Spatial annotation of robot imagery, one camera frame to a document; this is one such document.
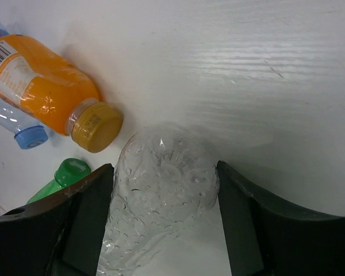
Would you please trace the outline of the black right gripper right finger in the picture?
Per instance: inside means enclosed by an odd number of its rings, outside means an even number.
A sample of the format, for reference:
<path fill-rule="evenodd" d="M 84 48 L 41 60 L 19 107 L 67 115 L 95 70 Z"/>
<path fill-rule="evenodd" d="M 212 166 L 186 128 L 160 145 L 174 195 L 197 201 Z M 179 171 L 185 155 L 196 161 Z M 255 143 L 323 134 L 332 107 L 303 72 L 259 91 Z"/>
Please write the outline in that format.
<path fill-rule="evenodd" d="M 232 275 L 345 275 L 345 216 L 285 200 L 226 162 L 217 172 Z"/>

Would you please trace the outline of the green plastic bottle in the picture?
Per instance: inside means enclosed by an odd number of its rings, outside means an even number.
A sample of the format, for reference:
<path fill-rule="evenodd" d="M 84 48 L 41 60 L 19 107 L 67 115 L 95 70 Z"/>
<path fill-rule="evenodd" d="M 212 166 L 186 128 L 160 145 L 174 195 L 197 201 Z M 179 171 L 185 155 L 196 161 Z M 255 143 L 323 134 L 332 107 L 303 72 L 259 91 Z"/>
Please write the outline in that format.
<path fill-rule="evenodd" d="M 91 173 L 90 166 L 83 160 L 77 158 L 67 158 L 63 160 L 59 168 L 55 171 L 53 180 L 41 188 L 27 204 L 45 198 L 59 190 L 62 190 L 77 181 L 83 179 Z"/>

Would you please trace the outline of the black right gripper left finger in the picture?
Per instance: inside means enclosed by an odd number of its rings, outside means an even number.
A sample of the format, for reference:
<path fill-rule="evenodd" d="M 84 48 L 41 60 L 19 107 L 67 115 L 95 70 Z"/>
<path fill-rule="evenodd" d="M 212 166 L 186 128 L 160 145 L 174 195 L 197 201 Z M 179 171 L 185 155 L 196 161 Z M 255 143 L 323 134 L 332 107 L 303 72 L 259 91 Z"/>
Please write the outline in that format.
<path fill-rule="evenodd" d="M 114 168 L 0 216 L 0 275 L 96 275 Z"/>

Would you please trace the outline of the clear bottle white cap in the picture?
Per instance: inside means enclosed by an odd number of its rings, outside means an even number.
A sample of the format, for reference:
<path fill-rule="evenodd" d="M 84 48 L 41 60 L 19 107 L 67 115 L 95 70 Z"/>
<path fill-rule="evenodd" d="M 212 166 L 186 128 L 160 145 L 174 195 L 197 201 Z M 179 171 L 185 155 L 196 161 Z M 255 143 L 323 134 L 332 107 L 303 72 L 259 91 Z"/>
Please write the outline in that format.
<path fill-rule="evenodd" d="M 136 132 L 115 168 L 97 274 L 132 275 L 215 205 L 219 187 L 195 133 L 173 124 Z"/>

